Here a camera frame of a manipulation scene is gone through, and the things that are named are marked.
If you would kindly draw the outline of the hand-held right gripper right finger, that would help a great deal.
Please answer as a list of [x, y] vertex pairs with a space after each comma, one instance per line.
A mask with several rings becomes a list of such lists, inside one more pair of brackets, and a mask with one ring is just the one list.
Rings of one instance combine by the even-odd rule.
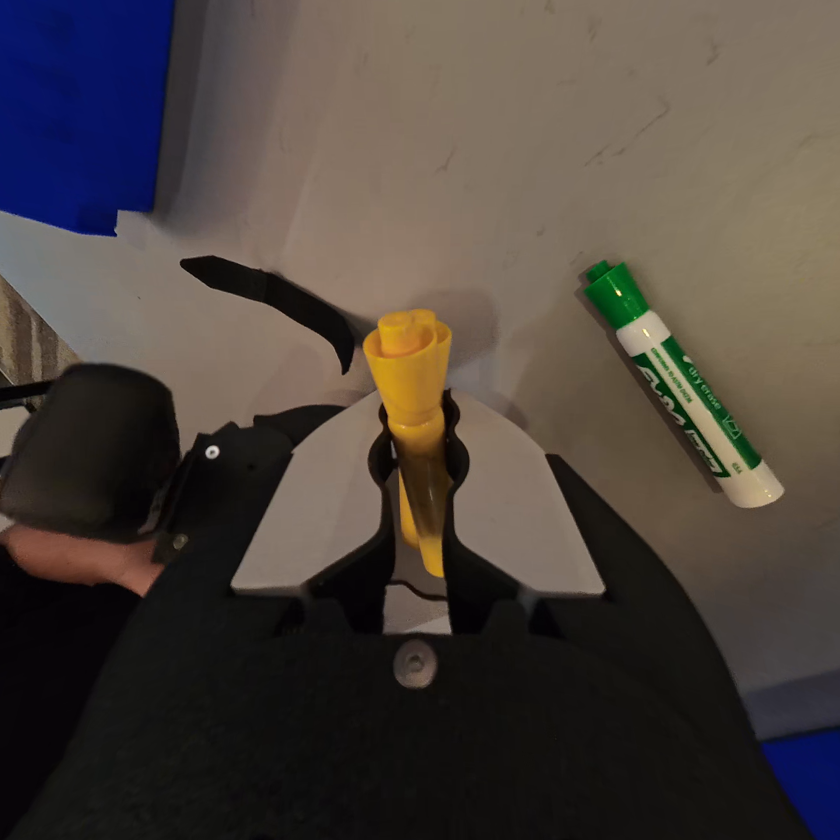
[[443, 552], [453, 632], [479, 632], [496, 604], [531, 618], [541, 602], [593, 599], [606, 587], [547, 454], [466, 392], [444, 394]]

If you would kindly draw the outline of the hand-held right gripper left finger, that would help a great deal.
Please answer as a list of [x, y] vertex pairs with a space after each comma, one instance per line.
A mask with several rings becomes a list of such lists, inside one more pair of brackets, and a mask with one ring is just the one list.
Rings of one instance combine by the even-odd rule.
[[357, 632], [381, 632], [396, 557], [386, 483], [392, 441], [376, 393], [311, 405], [255, 425], [286, 435], [290, 460], [231, 587], [237, 595], [336, 601]]

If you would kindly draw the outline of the green dry erase marker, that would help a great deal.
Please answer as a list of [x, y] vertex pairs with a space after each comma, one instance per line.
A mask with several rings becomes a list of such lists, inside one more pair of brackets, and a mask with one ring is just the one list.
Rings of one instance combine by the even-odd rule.
[[584, 294], [727, 499], [741, 509], [763, 508], [781, 499], [781, 482], [651, 309], [626, 264], [603, 260], [585, 277]]

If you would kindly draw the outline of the person's left hand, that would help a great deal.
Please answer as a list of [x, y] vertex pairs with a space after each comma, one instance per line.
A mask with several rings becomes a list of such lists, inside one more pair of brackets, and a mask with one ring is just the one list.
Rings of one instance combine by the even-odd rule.
[[2, 546], [17, 566], [36, 578], [117, 585], [138, 596], [147, 595], [164, 571], [154, 557], [154, 540], [113, 543], [15, 524], [2, 532]]

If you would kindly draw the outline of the black metal bar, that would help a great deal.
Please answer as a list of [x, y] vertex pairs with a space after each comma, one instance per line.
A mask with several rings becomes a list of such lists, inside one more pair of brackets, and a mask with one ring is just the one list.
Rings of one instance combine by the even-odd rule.
[[23, 385], [2, 385], [1, 410], [23, 407], [33, 411], [34, 401], [41, 399], [49, 391], [54, 381], [39, 381]]

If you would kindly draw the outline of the blue plastic bin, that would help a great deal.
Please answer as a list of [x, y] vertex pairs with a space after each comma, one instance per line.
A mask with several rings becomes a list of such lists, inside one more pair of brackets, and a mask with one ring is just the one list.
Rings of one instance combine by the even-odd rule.
[[839, 838], [839, 727], [773, 738], [762, 750], [817, 839]]
[[173, 1], [1, 2], [1, 209], [115, 237], [154, 208]]

